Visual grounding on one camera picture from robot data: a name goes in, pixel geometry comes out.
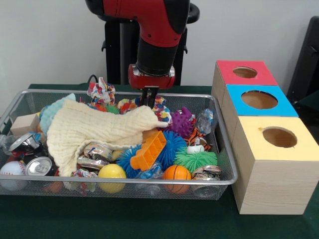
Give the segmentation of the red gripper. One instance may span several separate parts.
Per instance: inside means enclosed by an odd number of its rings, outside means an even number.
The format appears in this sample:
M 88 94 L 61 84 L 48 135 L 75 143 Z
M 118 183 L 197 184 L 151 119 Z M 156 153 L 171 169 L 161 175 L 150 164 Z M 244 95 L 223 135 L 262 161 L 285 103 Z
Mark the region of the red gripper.
M 170 71 L 164 76 L 152 76 L 141 72 L 136 64 L 130 64 L 128 67 L 129 84 L 135 89 L 143 89 L 141 97 L 141 105 L 154 107 L 158 88 L 169 89 L 175 81 L 175 69 L 172 66 Z

